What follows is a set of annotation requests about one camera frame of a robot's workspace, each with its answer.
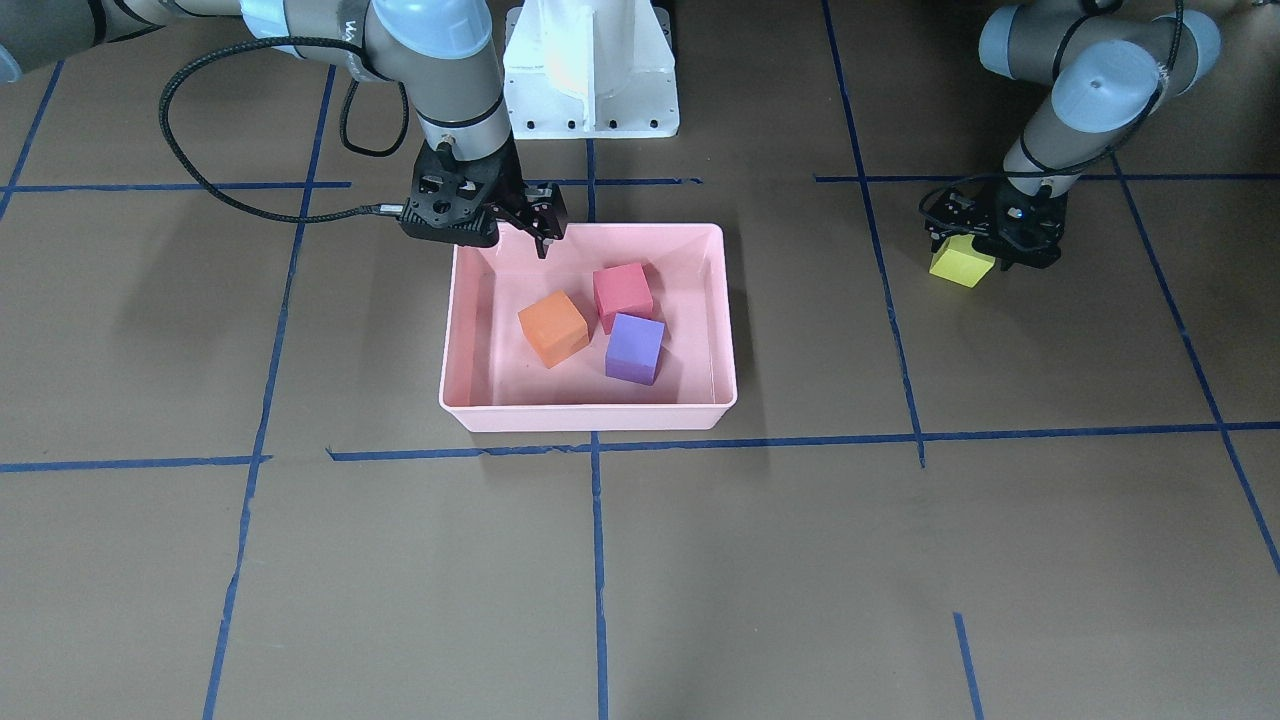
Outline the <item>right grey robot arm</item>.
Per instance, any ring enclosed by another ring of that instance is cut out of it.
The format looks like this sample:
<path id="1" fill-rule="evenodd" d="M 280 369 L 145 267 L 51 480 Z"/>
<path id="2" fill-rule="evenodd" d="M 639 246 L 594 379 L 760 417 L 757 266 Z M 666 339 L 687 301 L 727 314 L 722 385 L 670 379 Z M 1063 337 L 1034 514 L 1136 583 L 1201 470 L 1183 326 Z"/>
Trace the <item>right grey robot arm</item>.
<path id="1" fill-rule="evenodd" d="M 215 61 L 274 49 L 348 72 L 353 86 L 387 82 L 401 95 L 403 127 L 424 133 L 404 201 L 321 214 L 319 220 L 388 217 L 416 240 L 489 249 L 502 225 L 529 234 L 539 258 L 564 237 L 557 184 L 529 184 L 506 105 L 492 12 L 484 1 L 5 1 L 3 81 L 105 44 L 182 20 L 237 19 L 250 38 L 187 63 L 165 83 L 157 122 L 192 179 L 255 217 L 282 214 L 238 201 L 180 149 L 170 123 L 180 86 Z"/>

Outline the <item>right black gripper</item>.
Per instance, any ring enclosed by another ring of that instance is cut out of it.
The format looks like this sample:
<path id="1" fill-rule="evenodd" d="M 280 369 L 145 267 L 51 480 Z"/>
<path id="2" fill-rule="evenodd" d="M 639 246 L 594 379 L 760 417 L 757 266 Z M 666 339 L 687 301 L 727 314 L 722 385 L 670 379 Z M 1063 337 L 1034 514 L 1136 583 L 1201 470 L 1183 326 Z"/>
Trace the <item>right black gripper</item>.
<path id="1" fill-rule="evenodd" d="M 525 186 L 513 140 L 475 160 L 460 160 L 448 142 L 424 142 L 399 213 L 401 229 L 416 240 L 489 249 L 499 240 L 500 220 L 530 236 L 536 258 L 547 260 L 568 224 L 561 187 Z"/>

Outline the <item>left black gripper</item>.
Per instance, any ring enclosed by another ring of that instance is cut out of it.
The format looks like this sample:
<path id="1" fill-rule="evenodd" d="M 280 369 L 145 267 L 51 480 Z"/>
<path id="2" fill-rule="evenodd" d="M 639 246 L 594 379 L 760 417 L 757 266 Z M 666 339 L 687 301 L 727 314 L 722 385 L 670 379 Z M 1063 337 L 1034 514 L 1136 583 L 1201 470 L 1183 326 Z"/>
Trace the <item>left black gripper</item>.
<path id="1" fill-rule="evenodd" d="M 938 254 L 955 237 L 970 236 L 972 247 L 1006 272 L 1015 265 L 1052 266 L 1061 256 L 1068 195 L 1042 184 L 1025 195 L 1010 179 L 987 179 L 974 196 L 956 184 L 932 190 L 920 200 L 920 215 Z"/>

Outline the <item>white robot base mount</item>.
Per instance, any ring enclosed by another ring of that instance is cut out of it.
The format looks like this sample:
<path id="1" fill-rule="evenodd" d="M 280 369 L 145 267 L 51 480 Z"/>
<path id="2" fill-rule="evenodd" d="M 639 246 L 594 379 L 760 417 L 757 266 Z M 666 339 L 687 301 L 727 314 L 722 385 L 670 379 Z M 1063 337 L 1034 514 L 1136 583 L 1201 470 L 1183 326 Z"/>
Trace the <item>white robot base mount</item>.
<path id="1" fill-rule="evenodd" d="M 500 59 L 517 140 L 669 138 L 681 115 L 667 1 L 525 1 Z"/>

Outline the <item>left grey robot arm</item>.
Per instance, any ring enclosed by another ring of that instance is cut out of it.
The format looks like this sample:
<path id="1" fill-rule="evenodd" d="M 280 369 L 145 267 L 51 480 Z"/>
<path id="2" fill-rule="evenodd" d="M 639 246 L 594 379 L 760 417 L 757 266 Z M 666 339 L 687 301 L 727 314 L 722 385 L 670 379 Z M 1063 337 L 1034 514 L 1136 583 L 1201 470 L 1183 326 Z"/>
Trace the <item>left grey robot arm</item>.
<path id="1" fill-rule="evenodd" d="M 975 195 L 950 184 L 920 201 L 931 274 L 973 287 L 995 268 L 1055 264 L 1082 174 L 1216 67 L 1222 36 L 1210 15 L 1175 3 L 1139 22 L 1120 9 L 1119 1 L 1029 1 L 988 18 L 982 65 L 1048 95 Z"/>

